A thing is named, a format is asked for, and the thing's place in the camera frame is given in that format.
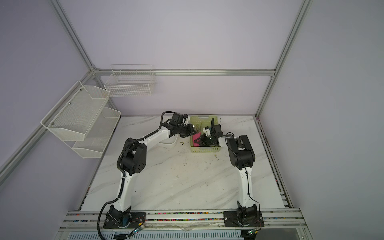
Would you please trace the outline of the green perforated plastic basket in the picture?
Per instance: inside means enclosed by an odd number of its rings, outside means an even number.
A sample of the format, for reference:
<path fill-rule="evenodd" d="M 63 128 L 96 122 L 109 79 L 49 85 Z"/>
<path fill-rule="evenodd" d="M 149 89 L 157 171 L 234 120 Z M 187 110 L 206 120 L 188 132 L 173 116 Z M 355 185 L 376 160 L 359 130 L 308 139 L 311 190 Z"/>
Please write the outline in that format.
<path fill-rule="evenodd" d="M 194 125 L 197 130 L 197 133 L 190 137 L 190 148 L 192 153 L 218 153 L 221 148 L 220 146 L 198 146 L 194 143 L 194 140 L 197 139 L 200 135 L 203 134 L 202 130 L 205 127 L 210 127 L 212 119 L 214 119 L 214 125 L 218 125 L 218 117 L 216 115 L 193 115 L 190 116 L 190 123 Z"/>

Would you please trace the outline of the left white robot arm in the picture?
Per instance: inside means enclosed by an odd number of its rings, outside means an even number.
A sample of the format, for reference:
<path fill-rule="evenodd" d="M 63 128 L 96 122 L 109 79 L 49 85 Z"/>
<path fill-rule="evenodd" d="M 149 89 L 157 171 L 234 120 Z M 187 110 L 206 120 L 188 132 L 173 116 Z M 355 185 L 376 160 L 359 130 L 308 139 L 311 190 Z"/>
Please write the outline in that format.
<path fill-rule="evenodd" d="M 126 139 L 117 160 L 117 169 L 121 173 L 117 196 L 104 204 L 104 207 L 110 205 L 107 212 L 108 220 L 114 221 L 119 228 L 126 228 L 130 224 L 132 194 L 137 175 L 147 164 L 147 152 L 173 136 L 187 138 L 196 134 L 196 128 L 190 123 L 190 119 L 187 114 L 165 111 L 156 130 L 139 139 Z"/>

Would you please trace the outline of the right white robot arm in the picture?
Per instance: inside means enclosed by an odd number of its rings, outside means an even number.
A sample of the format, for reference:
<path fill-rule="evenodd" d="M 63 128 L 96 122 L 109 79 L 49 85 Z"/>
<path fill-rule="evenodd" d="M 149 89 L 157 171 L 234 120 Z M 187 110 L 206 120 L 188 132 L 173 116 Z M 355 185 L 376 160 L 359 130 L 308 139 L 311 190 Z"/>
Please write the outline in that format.
<path fill-rule="evenodd" d="M 227 149 L 233 167 L 239 176 L 239 195 L 235 212 L 225 212 L 226 225 L 239 227 L 263 227 L 264 220 L 260 211 L 260 203 L 253 197 L 252 169 L 256 155 L 246 135 L 236 137 L 233 133 L 223 133 L 221 125 L 211 125 L 202 130 L 201 136 L 195 140 L 201 147 L 221 147 Z"/>

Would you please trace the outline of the white plastic tray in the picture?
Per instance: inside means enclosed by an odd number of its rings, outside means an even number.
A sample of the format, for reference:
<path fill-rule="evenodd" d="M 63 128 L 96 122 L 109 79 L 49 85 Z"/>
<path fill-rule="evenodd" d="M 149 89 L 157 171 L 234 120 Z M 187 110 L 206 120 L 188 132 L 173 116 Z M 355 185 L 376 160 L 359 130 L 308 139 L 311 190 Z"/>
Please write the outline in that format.
<path fill-rule="evenodd" d="M 177 141 L 178 141 L 178 137 L 172 136 L 169 139 L 161 141 L 160 143 L 158 143 L 158 145 L 163 148 L 173 148 L 177 144 Z"/>

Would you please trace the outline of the white mesh lower shelf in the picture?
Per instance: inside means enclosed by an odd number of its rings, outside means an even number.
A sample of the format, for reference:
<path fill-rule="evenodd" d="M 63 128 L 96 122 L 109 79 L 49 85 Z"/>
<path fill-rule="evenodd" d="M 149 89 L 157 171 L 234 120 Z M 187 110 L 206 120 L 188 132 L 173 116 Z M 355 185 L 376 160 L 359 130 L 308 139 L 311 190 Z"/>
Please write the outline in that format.
<path fill-rule="evenodd" d="M 63 140 L 68 147 L 83 159 L 102 157 L 112 133 L 121 117 L 121 112 L 103 108 L 101 111 L 81 108 L 71 117 L 71 137 L 78 135 L 83 141 L 75 141 L 72 138 Z"/>

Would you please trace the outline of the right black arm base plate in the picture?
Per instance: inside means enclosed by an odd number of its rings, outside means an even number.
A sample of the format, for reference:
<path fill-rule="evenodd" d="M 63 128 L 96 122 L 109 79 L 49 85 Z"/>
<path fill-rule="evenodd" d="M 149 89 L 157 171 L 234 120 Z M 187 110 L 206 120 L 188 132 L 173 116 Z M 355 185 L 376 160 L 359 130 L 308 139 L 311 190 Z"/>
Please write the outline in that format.
<path fill-rule="evenodd" d="M 236 211 L 224 211 L 223 214 L 225 227 L 250 228 L 265 226 L 261 211 L 242 216 Z"/>

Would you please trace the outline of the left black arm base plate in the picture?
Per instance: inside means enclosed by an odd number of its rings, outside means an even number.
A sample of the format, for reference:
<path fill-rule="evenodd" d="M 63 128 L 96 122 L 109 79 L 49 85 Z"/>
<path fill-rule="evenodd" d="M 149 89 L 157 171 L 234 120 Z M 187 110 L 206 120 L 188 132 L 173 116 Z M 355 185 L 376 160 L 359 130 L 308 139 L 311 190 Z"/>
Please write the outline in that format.
<path fill-rule="evenodd" d="M 115 220 L 109 213 L 106 214 L 104 222 L 104 229 L 136 229 L 139 225 L 143 225 L 146 220 L 147 213 L 133 212 L 129 213 L 127 217 L 123 217 L 121 221 Z"/>

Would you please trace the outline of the aluminium front rail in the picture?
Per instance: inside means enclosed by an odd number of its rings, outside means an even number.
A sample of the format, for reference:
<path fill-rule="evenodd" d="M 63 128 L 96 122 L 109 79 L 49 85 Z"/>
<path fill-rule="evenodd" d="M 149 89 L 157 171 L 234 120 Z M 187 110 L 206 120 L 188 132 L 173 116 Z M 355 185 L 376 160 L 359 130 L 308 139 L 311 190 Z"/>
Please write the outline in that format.
<path fill-rule="evenodd" d="M 134 217 L 133 223 L 127 228 L 115 227 L 111 231 L 128 231 L 136 225 L 143 223 L 144 230 L 222 230 L 222 229 L 254 229 L 261 226 L 263 229 L 298 229 L 307 228 L 308 225 L 300 209 L 263 209 L 262 216 L 255 224 L 241 227 L 239 221 L 224 216 L 225 210 L 175 210 L 175 211 L 145 211 L 144 218 Z M 81 211 L 68 212 L 61 224 L 60 232 L 70 231 L 101 231 L 106 223 L 106 215 L 102 214 L 98 220 L 99 212 Z"/>

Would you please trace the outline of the aluminium frame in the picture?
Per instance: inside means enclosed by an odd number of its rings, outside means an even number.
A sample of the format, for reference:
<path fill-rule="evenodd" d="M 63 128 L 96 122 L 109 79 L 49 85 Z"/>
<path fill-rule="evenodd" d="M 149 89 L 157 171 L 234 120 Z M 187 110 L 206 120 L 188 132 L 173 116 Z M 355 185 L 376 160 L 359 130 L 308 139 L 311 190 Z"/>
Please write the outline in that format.
<path fill-rule="evenodd" d="M 90 79 L 96 79 L 99 76 L 109 75 L 111 72 L 107 70 L 94 70 L 91 66 L 91 60 L 85 53 L 85 49 L 81 44 L 72 24 L 69 21 L 68 16 L 64 12 L 63 6 L 59 1 L 48 1 L 51 5 L 55 15 L 59 22 L 63 26 L 65 32 L 74 44 L 75 49 L 79 52 L 82 60 L 88 67 L 88 72 L 82 77 L 80 83 L 85 84 Z M 267 102 L 269 94 L 276 83 L 278 75 L 282 66 L 291 50 L 292 44 L 299 32 L 299 28 L 302 25 L 311 5 L 312 1 L 302 1 L 300 10 L 295 18 L 292 29 L 283 47 L 282 53 L 279 57 L 277 66 L 274 70 L 262 70 L 262 69 L 158 69 L 155 70 L 156 76 L 271 76 L 266 93 L 263 95 L 260 106 L 258 107 L 256 115 L 259 116 Z M 41 137 L 45 134 L 46 129 L 44 126 L 39 125 L 33 133 L 20 145 L 20 147 L 10 156 L 10 158 L 1 166 L 1 188 L 3 188 L 8 182 L 8 178 L 20 165 L 26 155 L 32 150 L 32 148 L 38 143 Z"/>

